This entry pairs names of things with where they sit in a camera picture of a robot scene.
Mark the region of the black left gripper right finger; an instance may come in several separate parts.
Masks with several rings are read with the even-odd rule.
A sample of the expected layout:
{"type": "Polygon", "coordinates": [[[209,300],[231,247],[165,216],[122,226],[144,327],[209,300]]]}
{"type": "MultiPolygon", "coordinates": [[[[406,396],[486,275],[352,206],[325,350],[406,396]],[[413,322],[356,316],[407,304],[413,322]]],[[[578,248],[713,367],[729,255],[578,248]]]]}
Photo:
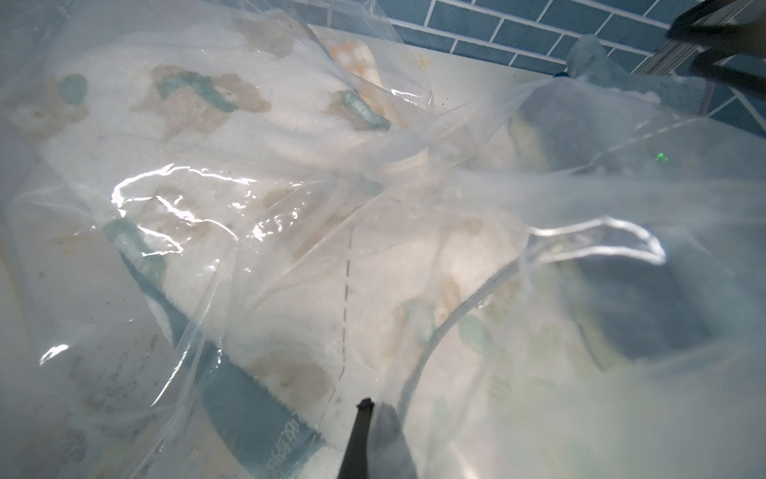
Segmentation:
{"type": "Polygon", "coordinates": [[[380,402],[374,406],[367,439],[368,477],[395,479],[418,477],[395,408],[380,402]]]}

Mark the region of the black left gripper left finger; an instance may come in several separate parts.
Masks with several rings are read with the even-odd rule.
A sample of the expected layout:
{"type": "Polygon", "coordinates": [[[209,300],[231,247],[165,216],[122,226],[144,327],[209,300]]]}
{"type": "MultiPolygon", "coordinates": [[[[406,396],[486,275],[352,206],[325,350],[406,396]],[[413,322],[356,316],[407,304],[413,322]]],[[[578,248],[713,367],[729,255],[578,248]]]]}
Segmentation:
{"type": "Polygon", "coordinates": [[[357,405],[355,421],[338,471],[338,479],[368,479],[367,443],[374,402],[365,398],[357,405]]]}

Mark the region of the clear plastic vacuum bag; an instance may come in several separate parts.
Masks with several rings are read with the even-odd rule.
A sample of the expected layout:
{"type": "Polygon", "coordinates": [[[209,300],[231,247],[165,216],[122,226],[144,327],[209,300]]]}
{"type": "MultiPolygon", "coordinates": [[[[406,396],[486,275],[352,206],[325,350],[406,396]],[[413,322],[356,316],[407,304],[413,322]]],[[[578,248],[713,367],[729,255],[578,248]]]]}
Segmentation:
{"type": "Polygon", "coordinates": [[[2,476],[763,477],[764,139],[333,8],[2,3],[2,476]]]}

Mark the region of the light blue bear blanket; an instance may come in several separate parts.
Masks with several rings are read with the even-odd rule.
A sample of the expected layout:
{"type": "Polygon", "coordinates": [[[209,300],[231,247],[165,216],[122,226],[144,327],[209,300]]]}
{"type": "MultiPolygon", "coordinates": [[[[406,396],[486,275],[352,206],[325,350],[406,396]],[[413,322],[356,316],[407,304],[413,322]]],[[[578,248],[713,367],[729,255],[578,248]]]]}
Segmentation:
{"type": "Polygon", "coordinates": [[[604,89],[640,97],[688,115],[707,111],[713,86],[703,78],[634,74],[606,55],[592,35],[581,37],[566,57],[568,75],[604,89]]]}

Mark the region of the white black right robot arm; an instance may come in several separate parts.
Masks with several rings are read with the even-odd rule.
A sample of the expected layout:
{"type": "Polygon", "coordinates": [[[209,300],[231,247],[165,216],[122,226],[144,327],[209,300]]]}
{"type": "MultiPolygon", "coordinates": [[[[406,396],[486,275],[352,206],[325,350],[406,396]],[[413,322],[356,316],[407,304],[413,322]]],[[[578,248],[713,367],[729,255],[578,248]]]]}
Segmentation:
{"type": "Polygon", "coordinates": [[[765,99],[765,76],[720,65],[725,59],[747,56],[765,60],[765,2],[756,1],[755,16],[743,24],[703,25],[701,21],[733,4],[733,1],[703,1],[671,24],[669,40],[701,46],[705,50],[690,70],[707,80],[765,99]]]}

